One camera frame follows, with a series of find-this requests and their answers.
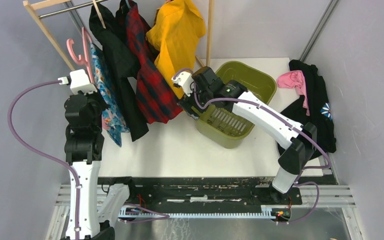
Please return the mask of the blue floral skirt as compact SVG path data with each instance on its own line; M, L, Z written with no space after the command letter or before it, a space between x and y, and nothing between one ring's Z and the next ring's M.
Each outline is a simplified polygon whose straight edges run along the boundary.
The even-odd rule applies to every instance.
M102 50L94 43L90 44L89 49L95 86L107 104L107 108L102 112L102 126L113 142L121 147L122 133L128 133L130 129L117 104L115 87L111 82L112 75Z

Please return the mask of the black skirt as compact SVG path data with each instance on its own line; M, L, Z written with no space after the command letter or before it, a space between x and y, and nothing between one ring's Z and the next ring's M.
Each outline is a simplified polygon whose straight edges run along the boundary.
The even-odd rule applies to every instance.
M129 78L136 78L140 63L127 46L127 31L116 20L112 12L102 5L91 9L89 29L102 45L102 52L111 74L110 82L115 87L115 97L126 125L130 129L131 141L148 133L148 122L139 108L136 93Z

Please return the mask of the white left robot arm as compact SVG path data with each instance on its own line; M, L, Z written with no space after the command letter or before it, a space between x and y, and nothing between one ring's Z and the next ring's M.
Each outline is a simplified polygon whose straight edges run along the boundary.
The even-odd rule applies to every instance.
M67 240L113 240L115 223L124 203L136 200L129 184L114 184L98 207L98 178L104 137L102 113L108 107L98 91L71 95L64 103L65 162L70 174L70 212Z

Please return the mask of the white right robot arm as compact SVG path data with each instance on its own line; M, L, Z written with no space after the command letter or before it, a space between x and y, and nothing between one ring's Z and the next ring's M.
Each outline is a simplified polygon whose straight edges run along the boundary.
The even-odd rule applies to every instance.
M316 150L317 128L275 111L237 80L224 83L208 66L196 72L183 68L171 81L175 88L182 89L183 96L178 105L191 117L198 118L199 113L214 105L263 129L284 149L268 196L275 204L286 201L290 188L298 181Z

